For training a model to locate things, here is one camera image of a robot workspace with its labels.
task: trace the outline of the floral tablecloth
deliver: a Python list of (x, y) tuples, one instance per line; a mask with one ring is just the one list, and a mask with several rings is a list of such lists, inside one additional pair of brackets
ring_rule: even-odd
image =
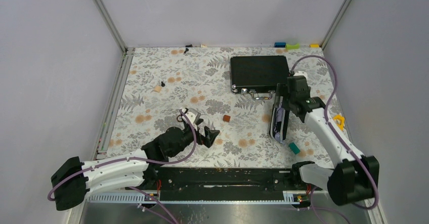
[[(250, 95), (230, 91), (229, 61), (233, 56), (284, 55), (291, 67), (302, 56), (322, 56), (321, 49), (189, 48), (185, 54), (184, 49), (136, 48), (107, 156), (133, 151), (171, 126), (183, 128), (176, 116), (179, 108), (187, 107), (201, 112), (201, 128), (207, 125), (221, 133), (211, 148), (197, 146), (189, 159), (176, 166), (281, 168), (311, 160), (332, 167), (319, 140), (293, 114), (286, 141), (295, 142), (301, 150), (298, 155), (268, 134), (273, 100), (255, 101)], [(296, 70), (308, 74), (312, 97), (326, 101), (333, 87), (325, 63), (306, 59)], [(165, 87), (155, 91), (162, 81)], [(329, 110), (332, 116), (340, 113), (336, 97)], [(231, 116), (229, 123), (223, 121), (225, 114)], [(175, 159), (186, 156), (191, 148)]]

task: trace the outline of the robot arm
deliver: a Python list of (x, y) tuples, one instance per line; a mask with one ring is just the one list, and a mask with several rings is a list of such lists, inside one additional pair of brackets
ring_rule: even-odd
[(181, 111), (196, 132), (192, 132), (188, 123), (183, 119), (179, 120), (178, 116), (178, 121), (184, 124), (183, 130), (170, 127), (165, 133), (131, 153), (95, 161), (81, 162), (79, 157), (68, 159), (51, 177), (57, 210), (72, 208), (96, 193), (151, 185), (157, 179), (156, 169), (164, 164), (173, 164), (168, 162), (168, 158), (176, 156), (190, 145), (194, 141), (194, 133), (197, 144), (211, 147), (220, 131), (210, 130), (206, 126), (205, 136), (201, 135), (198, 132), (198, 125), (203, 122), (201, 114), (194, 109), (184, 108)]
[(375, 184), (378, 183), (378, 161), (373, 156), (366, 157), (357, 149), (337, 127), (329, 113), (328, 122), (326, 121), (325, 104), (319, 97), (310, 97), (306, 78), (302, 75), (288, 77), (287, 85), (277, 85), (276, 97), (277, 105), (274, 107), (284, 108), (299, 117), (315, 133), (335, 166), (335, 169), (331, 170), (314, 162), (296, 163), (292, 166), (295, 181), (327, 190), (337, 205), (374, 197), (371, 182), (352, 152), (363, 162)]

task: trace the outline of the yellow clip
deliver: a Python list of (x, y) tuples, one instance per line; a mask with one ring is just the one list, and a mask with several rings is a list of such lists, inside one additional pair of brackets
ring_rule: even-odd
[(335, 121), (336, 125), (338, 125), (339, 129), (342, 131), (344, 129), (344, 122), (346, 121), (346, 118), (338, 114), (332, 119)]

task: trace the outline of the gray wall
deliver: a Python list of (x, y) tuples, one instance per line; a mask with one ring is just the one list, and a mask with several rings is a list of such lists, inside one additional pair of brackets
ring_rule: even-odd
[(319, 43), (344, 0), (103, 0), (128, 46)]
[(353, 142), (380, 162), (389, 223), (423, 223), (429, 154), (429, 0), (353, 0), (325, 55)]
[(0, 223), (61, 223), (50, 177), (90, 157), (120, 50), (92, 0), (0, 4)]

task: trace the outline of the orange block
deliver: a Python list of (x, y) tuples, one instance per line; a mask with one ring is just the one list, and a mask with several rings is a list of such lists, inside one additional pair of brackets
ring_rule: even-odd
[(231, 120), (231, 117), (229, 115), (224, 115), (224, 121), (229, 122)]

